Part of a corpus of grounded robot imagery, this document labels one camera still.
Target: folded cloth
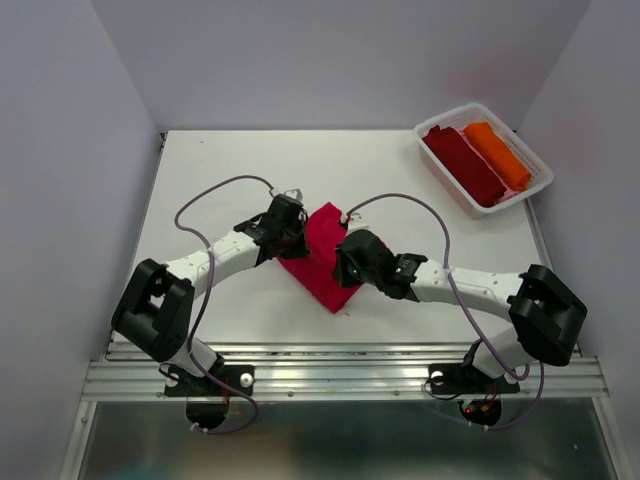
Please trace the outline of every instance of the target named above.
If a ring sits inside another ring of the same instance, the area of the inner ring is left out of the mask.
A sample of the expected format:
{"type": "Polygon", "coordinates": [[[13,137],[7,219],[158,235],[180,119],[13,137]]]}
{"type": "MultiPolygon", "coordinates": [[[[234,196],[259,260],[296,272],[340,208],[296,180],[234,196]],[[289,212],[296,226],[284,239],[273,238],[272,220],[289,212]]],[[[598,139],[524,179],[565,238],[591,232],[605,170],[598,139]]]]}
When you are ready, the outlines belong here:
{"type": "Polygon", "coordinates": [[[436,125],[422,141],[479,205],[492,207],[507,191],[454,128],[436,125]]]}
{"type": "Polygon", "coordinates": [[[527,189],[531,173],[518,160],[506,143],[498,137],[487,122],[467,125],[464,129],[469,143],[480,152],[510,188],[518,192],[527,189]]]}
{"type": "Polygon", "coordinates": [[[327,203],[307,220],[306,238],[311,254],[304,258],[284,260],[282,266],[293,275],[327,310],[336,313],[358,290],[342,288],[333,278],[336,246],[347,232],[340,226],[342,212],[327,203]]]}

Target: red cloth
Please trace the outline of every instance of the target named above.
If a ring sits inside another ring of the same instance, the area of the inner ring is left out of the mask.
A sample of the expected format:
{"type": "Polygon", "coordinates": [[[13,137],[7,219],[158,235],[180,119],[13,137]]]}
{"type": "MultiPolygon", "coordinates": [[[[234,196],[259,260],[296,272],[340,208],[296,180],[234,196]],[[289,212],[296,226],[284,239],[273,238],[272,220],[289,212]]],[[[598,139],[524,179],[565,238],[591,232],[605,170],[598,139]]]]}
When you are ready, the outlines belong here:
{"type": "Polygon", "coordinates": [[[422,139],[462,187],[483,207],[492,207],[507,189],[486,162],[451,127],[436,125],[422,139]]]}
{"type": "Polygon", "coordinates": [[[340,227],[341,214],[331,203],[324,205],[307,221],[307,245],[311,254],[292,260],[278,257],[282,266],[332,313],[340,310],[360,288],[342,288],[333,278],[335,249],[347,234],[340,227]]]}

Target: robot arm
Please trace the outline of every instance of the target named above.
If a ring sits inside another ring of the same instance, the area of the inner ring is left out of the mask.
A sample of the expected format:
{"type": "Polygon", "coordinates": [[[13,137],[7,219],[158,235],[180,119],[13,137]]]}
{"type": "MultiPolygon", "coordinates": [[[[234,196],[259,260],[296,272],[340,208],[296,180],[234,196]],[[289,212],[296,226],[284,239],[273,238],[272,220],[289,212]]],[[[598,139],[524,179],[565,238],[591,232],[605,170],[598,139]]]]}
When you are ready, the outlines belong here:
{"type": "MultiPolygon", "coordinates": [[[[212,245],[214,285],[276,255],[307,255],[305,222],[302,203],[282,194],[274,197],[266,213],[236,225],[212,245]]],[[[144,260],[134,270],[116,308],[113,329],[156,362],[174,364],[202,377],[189,357],[186,340],[191,308],[207,288],[209,268],[205,250],[164,265],[144,260]]],[[[207,370],[219,369],[224,361],[198,339],[193,341],[193,352],[207,370]]]]}
{"type": "MultiPolygon", "coordinates": [[[[442,264],[422,255],[394,255],[368,230],[347,235],[336,254],[334,276],[342,286],[368,283],[394,299],[458,304],[442,264]]],[[[510,368],[534,360],[556,366],[569,363],[587,309],[551,270],[531,265],[523,274],[462,268],[450,272],[469,308],[513,324],[491,339],[510,368]]],[[[504,374],[487,346],[478,341],[455,378],[444,382],[457,384],[457,391],[479,390],[504,374]]]]}

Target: white basket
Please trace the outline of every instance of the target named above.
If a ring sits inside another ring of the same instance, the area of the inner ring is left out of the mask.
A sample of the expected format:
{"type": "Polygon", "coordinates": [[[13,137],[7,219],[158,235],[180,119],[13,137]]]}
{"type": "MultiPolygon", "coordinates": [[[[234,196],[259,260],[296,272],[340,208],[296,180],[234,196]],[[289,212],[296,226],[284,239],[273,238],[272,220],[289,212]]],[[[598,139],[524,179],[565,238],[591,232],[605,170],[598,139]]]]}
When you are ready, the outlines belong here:
{"type": "Polygon", "coordinates": [[[520,202],[534,193],[538,193],[553,181],[553,173],[549,167],[498,117],[488,108],[478,103],[471,103],[464,107],[450,110],[442,115],[432,117],[418,125],[413,131],[418,137],[418,143],[420,144],[420,157],[426,163],[429,170],[431,170],[435,177],[444,185],[451,196],[471,218],[481,218],[488,213],[510,207],[514,203],[520,202]],[[531,172],[531,181],[529,182],[527,190],[489,208],[479,205],[422,141],[429,133],[429,130],[436,125],[440,125],[441,128],[464,128],[470,123],[475,122],[489,122],[489,125],[491,125],[496,135],[509,146],[513,154],[518,157],[523,165],[527,167],[527,170],[531,172]]]}

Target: screw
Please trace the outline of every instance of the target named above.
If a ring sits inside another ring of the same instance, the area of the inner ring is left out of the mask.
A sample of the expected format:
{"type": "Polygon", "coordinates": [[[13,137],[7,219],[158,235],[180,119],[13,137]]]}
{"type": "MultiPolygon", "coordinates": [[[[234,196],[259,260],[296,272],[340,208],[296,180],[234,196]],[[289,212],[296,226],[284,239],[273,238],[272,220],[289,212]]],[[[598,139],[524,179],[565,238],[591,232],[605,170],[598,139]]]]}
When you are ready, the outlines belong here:
{"type": "Polygon", "coordinates": [[[240,375],[240,385],[242,385],[244,388],[248,388],[253,385],[253,377],[250,373],[243,373],[242,375],[240,375]]]}

